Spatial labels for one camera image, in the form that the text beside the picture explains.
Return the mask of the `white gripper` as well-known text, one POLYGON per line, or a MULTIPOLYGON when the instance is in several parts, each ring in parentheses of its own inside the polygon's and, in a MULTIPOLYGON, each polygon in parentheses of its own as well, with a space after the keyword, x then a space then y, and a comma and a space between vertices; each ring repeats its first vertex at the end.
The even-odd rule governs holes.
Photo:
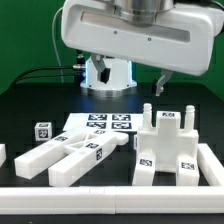
POLYGON ((208 70, 223 25, 224 12, 208 7, 178 4, 159 13, 152 24, 134 25, 115 16, 107 2, 66 0, 61 36, 66 46, 93 53, 97 80, 103 83, 109 81, 110 69, 102 55, 161 68, 155 84, 159 97, 172 71, 200 76, 208 70))

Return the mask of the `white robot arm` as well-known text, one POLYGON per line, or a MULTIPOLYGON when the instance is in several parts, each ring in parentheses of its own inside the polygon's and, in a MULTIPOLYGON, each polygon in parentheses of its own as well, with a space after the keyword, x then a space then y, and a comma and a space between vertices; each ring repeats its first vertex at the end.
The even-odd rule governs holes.
POLYGON ((66 46, 87 51, 87 93, 117 96, 136 86, 134 62, 157 67, 155 94, 174 72, 200 76, 208 70, 224 11, 174 0, 66 0, 61 36, 66 46))

